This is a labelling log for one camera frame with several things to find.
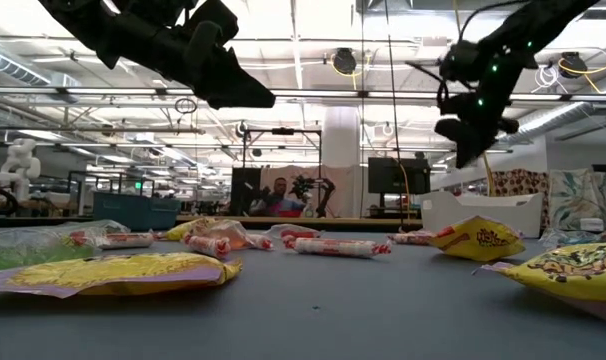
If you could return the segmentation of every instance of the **table surface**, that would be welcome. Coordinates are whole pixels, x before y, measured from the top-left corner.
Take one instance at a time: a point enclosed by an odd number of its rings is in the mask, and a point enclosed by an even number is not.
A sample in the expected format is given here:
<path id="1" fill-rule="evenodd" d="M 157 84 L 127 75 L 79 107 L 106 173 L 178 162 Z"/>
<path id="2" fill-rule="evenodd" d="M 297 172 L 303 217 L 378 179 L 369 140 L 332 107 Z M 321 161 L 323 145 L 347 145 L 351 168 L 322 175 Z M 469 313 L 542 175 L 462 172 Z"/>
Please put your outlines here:
<path id="1" fill-rule="evenodd" d="M 527 246 L 512 259 L 542 251 Z M 220 288 L 64 300 L 0 294 L 0 360 L 606 358 L 606 322 L 497 274 L 472 276 L 479 263 L 435 248 L 396 246 L 372 260 L 280 248 L 236 254 L 244 270 Z"/>

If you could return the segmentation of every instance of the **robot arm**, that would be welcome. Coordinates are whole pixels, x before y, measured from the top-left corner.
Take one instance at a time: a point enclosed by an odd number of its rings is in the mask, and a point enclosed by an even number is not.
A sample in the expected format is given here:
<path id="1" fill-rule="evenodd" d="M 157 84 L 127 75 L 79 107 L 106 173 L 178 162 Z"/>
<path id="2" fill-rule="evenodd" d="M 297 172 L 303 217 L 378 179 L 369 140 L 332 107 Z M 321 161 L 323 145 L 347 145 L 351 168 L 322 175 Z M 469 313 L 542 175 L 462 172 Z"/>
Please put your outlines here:
<path id="1" fill-rule="evenodd" d="M 223 47 L 239 28 L 221 0 L 206 0 L 182 26 L 175 25 L 180 14 L 198 0 L 39 2 L 110 69 L 128 58 L 190 87 L 215 109 L 274 106 L 274 95 Z"/>
<path id="2" fill-rule="evenodd" d="M 443 80 L 463 84 L 478 82 L 469 93 L 452 98 L 446 96 L 443 100 L 439 97 L 441 114 L 456 115 L 460 120 L 444 119 L 435 127 L 438 134 L 457 144 L 457 168 L 467 165 L 494 145 L 499 130 L 518 131 L 518 122 L 505 119 L 502 114 L 510 105 L 510 94 L 521 72 L 525 68 L 536 69 L 534 54 L 554 40 L 572 19 L 597 2 L 510 1 L 509 4 L 525 5 L 478 43 L 459 39 L 452 46 L 439 68 Z"/>

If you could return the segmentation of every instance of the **ceiling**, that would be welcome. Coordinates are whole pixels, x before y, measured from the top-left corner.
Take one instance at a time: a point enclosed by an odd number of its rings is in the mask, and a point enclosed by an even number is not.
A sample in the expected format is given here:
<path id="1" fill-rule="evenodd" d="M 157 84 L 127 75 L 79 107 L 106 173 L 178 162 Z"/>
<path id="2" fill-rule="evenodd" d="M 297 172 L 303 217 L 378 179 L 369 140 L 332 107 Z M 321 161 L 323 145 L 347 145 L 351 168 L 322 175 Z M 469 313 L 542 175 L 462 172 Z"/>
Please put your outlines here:
<path id="1" fill-rule="evenodd" d="M 447 44 L 456 39 L 458 34 L 449 0 L 415 1 L 415 9 L 407 7 L 408 3 L 405 1 L 390 0 L 390 4 L 395 6 L 394 11 L 391 12 L 389 26 L 391 48 L 387 44 L 388 26 L 385 16 L 377 10 L 382 6 L 380 1 L 370 1 L 377 4 L 373 4 L 371 11 L 366 11 L 363 27 L 360 7 L 355 6 L 355 0 L 223 0 L 223 2 L 236 14 L 240 27 L 238 35 L 228 45 L 235 49 L 242 67 L 270 89 L 360 90 L 364 88 L 370 91 L 390 91 L 394 80 L 396 91 L 435 91 L 438 85 L 436 81 L 412 70 L 404 65 L 404 61 L 433 62 L 447 51 Z M 470 14 L 469 9 L 474 9 L 483 3 L 478 0 L 459 2 L 463 19 Z M 506 15 L 505 12 L 479 15 L 466 30 L 466 39 L 477 40 L 485 36 L 496 28 Z M 37 0 L 0 0 L 0 47 L 7 54 L 18 56 L 30 63 L 38 71 L 68 74 L 83 87 L 182 87 L 181 84 L 167 81 L 160 75 L 126 59 L 122 59 L 114 70 L 107 69 L 91 50 L 76 41 L 69 32 L 53 20 Z M 324 61 L 331 59 L 337 48 L 352 48 L 354 57 L 359 62 L 362 55 L 370 59 L 360 76 L 355 78 L 340 76 L 333 69 L 330 61 Z M 579 52 L 590 69 L 606 66 L 606 20 L 580 20 L 571 23 L 563 34 L 536 58 L 539 63 L 545 64 L 549 60 L 558 60 L 560 54 L 565 51 Z M 550 81 L 550 76 L 553 75 L 549 72 L 542 74 L 541 70 L 525 71 L 515 92 L 592 92 L 584 78 L 574 80 L 561 78 L 558 82 L 553 82 Z M 606 70 L 594 74 L 592 80 L 598 81 L 604 77 Z M 0 73 L 0 85 L 21 84 Z M 235 127 L 241 121 L 250 128 L 256 129 L 285 126 L 317 130 L 323 125 L 327 108 L 332 106 L 329 103 L 296 100 L 278 102 L 272 109 L 238 108 L 217 111 L 199 106 L 196 113 L 183 115 L 171 105 L 178 99 L 174 97 L 166 97 L 163 100 L 149 96 L 112 98 L 81 96 L 79 104 L 87 104 L 87 106 L 68 107 L 68 114 L 65 115 L 64 104 L 43 96 L 5 96 L 4 98 L 17 106 L 31 107 L 29 110 L 34 112 L 35 116 L 28 117 L 30 121 L 38 120 L 37 115 L 40 114 L 45 119 L 61 124 L 67 116 L 68 121 L 73 121 L 71 126 L 80 127 L 112 124 L 115 127 L 141 129 L 165 129 L 170 126 L 173 129 L 199 128 L 205 130 L 205 134 L 157 133 L 151 141 L 159 144 L 212 145 L 213 147 L 209 149 L 181 148 L 177 151 L 203 165 L 228 170 L 231 166 L 238 165 L 239 162 L 233 160 L 233 157 L 240 158 L 240 150 L 232 149 L 230 154 L 215 149 L 214 146 L 240 144 L 240 138 L 235 135 Z M 115 103 L 121 103 L 121 106 L 116 107 L 113 105 Z M 451 148 L 452 144 L 432 131 L 435 121 L 439 118 L 438 109 L 426 105 L 433 104 L 423 102 L 399 105 L 395 109 L 389 103 L 366 102 L 361 113 L 369 135 L 369 142 L 364 142 L 366 156 L 385 154 L 384 151 L 371 151 L 372 147 L 394 146 L 395 137 L 393 134 L 390 135 L 387 127 L 393 125 L 395 116 L 400 126 L 401 146 Z M 505 116 L 519 118 L 530 111 L 532 107 L 513 107 L 506 110 Z M 127 143 L 132 141 L 132 137 L 122 134 L 105 137 L 100 133 L 94 133 L 87 134 L 83 140 Z M 274 162 L 276 165 L 280 162 L 318 161 L 318 152 L 314 150 L 316 140 L 312 137 L 307 139 L 302 135 L 286 137 L 268 133 L 261 136 L 254 145 L 307 147 L 306 150 L 264 151 L 260 159 L 249 157 L 250 161 L 257 161 L 257 164 L 258 161 Z M 99 153 L 92 148 L 86 150 L 93 154 Z M 132 148 L 129 151 L 121 151 L 120 155 L 132 156 L 136 161 L 144 161 L 148 165 L 158 165 L 160 159 L 153 155 L 150 157 L 149 153 L 145 149 Z M 404 156 L 412 156 L 412 153 L 408 152 Z M 439 159 L 443 154 L 434 153 L 428 156 Z M 184 163 L 180 157 L 177 161 L 172 161 L 171 158 L 168 160 L 168 164 Z M 100 162 L 114 163 L 105 158 Z M 229 173 L 227 170 L 219 171 L 218 175 L 227 173 Z"/>

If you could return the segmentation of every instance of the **computer screen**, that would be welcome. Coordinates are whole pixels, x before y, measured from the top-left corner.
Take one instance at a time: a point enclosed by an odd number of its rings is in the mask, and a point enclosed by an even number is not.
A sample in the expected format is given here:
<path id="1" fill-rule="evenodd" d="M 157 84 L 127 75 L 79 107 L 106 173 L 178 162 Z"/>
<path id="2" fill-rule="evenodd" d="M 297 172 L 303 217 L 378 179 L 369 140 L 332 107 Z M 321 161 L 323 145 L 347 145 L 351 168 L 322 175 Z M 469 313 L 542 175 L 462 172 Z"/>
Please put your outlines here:
<path id="1" fill-rule="evenodd" d="M 401 159 L 407 174 L 410 194 L 430 192 L 430 164 L 425 159 Z M 401 166 L 392 158 L 368 158 L 368 192 L 372 194 L 405 193 Z"/>

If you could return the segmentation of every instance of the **wall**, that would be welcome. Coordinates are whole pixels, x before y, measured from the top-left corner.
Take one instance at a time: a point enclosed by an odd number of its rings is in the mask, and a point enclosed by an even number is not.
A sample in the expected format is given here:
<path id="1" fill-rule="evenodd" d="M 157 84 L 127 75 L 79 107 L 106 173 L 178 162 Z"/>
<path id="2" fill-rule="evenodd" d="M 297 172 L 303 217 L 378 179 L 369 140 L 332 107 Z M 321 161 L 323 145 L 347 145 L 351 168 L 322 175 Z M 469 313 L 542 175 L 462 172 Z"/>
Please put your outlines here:
<path id="1" fill-rule="evenodd" d="M 593 164 L 606 165 L 606 145 L 548 142 L 548 168 L 572 170 L 589 168 Z"/>
<path id="2" fill-rule="evenodd" d="M 531 145 L 513 146 L 511 154 L 490 154 L 488 162 L 492 171 L 526 169 L 530 171 L 547 171 L 548 158 L 545 136 L 532 139 Z M 464 169 L 453 169 L 448 174 L 435 174 L 431 177 L 432 190 L 445 186 L 479 180 L 486 177 L 483 158 L 479 158 L 475 166 Z"/>
<path id="3" fill-rule="evenodd" d="M 41 160 L 41 175 L 67 179 L 71 170 L 85 170 L 87 157 L 72 153 L 55 152 L 53 149 L 37 148 L 36 156 Z M 0 148 L 0 167 L 7 158 L 7 148 Z"/>

